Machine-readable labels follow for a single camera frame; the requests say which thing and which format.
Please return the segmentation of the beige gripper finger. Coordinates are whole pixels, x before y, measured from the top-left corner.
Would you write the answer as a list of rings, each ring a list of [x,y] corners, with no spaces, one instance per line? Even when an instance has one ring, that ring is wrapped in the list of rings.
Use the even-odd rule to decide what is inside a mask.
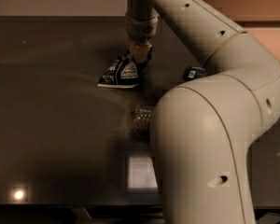
[[[128,37],[128,48],[130,60],[136,64],[143,63],[152,49],[151,43],[145,39],[143,41],[134,41]]]

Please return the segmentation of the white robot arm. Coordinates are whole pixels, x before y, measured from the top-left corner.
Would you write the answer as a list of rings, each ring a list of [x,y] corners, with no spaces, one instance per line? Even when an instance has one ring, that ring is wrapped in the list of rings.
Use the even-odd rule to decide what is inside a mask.
[[[280,118],[280,62],[203,0],[128,0],[127,30],[162,17],[208,77],[158,101],[150,146],[165,224],[255,224],[246,156]]]

